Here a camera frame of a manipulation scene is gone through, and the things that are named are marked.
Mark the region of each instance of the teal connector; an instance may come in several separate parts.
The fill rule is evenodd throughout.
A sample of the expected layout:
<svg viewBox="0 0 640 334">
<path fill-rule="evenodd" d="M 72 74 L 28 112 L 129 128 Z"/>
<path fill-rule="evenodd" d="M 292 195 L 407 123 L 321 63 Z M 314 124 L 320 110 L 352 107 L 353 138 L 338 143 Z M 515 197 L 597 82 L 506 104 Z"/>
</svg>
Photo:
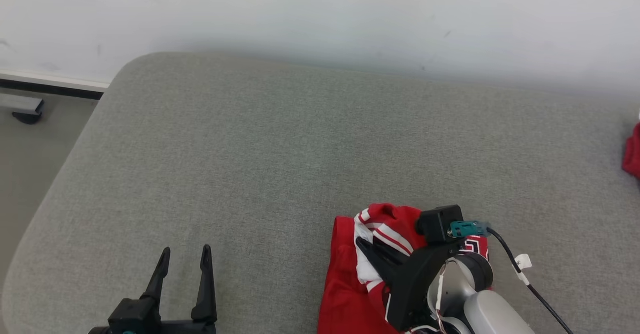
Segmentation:
<svg viewBox="0 0 640 334">
<path fill-rule="evenodd" d="M 463 238 L 467 236 L 488 237 L 487 227 L 491 227 L 489 222 L 478 222 L 477 220 L 467 220 L 464 222 L 451 223 L 451 229 L 448 234 L 453 238 Z"/>
</svg>

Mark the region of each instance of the baseboard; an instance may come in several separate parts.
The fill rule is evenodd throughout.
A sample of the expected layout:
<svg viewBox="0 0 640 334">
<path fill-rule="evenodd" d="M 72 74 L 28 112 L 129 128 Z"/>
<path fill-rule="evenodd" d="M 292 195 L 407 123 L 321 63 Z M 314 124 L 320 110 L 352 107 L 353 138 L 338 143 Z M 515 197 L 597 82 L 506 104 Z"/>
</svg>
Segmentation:
<svg viewBox="0 0 640 334">
<path fill-rule="evenodd" d="M 0 88 L 99 100 L 109 83 L 0 70 Z"/>
</svg>

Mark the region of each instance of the gray sofa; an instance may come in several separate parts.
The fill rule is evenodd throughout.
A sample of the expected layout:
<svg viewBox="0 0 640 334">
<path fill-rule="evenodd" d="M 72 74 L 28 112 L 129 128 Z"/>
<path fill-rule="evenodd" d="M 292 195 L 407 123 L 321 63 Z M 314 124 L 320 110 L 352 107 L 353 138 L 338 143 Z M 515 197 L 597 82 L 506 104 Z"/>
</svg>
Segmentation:
<svg viewBox="0 0 640 334">
<path fill-rule="evenodd" d="M 165 246 L 163 319 L 189 318 L 213 249 L 221 334 L 313 333 L 335 216 L 460 204 L 488 220 L 576 333 L 640 328 L 640 189 L 624 173 L 638 104 L 151 54 L 117 75 L 7 275 L 11 333 L 78 333 L 139 296 Z M 562 328 L 498 243 L 499 291 Z"/>
</svg>

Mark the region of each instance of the red and white striped fabric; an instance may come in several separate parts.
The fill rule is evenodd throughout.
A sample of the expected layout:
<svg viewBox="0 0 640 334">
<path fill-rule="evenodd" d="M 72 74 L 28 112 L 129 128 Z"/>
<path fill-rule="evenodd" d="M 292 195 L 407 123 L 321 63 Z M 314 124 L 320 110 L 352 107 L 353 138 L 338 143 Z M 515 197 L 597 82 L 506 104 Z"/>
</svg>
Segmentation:
<svg viewBox="0 0 640 334">
<path fill-rule="evenodd" d="M 411 255 L 414 250 L 427 245 L 425 237 L 416 233 L 415 225 L 420 213 L 420 209 L 413 207 L 372 204 L 353 220 L 336 217 L 318 334 L 397 333 L 386 322 L 388 288 L 355 245 L 355 239 L 361 237 L 373 243 L 377 238 L 399 252 Z M 462 250 L 489 258 L 486 238 L 468 237 Z M 377 312 L 377 315 L 372 316 L 372 312 Z"/>
<path fill-rule="evenodd" d="M 414 249 L 427 245 L 424 236 L 416 232 L 416 220 L 420 209 L 396 207 L 392 204 L 372 204 L 355 218 L 353 240 L 364 238 L 373 243 L 374 238 L 405 255 L 411 255 Z M 366 285 L 368 296 L 379 314 L 386 319 L 389 293 L 382 278 L 373 268 L 366 255 L 356 245 L 358 264 L 356 272 L 360 283 Z"/>
</svg>

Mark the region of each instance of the gray floor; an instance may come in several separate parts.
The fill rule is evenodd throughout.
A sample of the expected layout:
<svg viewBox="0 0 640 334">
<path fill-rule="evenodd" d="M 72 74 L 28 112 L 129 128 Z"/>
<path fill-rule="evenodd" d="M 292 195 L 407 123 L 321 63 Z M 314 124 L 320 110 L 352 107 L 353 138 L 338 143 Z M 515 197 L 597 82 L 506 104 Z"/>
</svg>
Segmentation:
<svg viewBox="0 0 640 334">
<path fill-rule="evenodd" d="M 94 111 L 96 100 L 29 93 L 45 100 L 43 118 L 25 125 L 0 109 L 0 294 L 27 225 Z M 0 334 L 7 330 L 0 316 Z"/>
</svg>

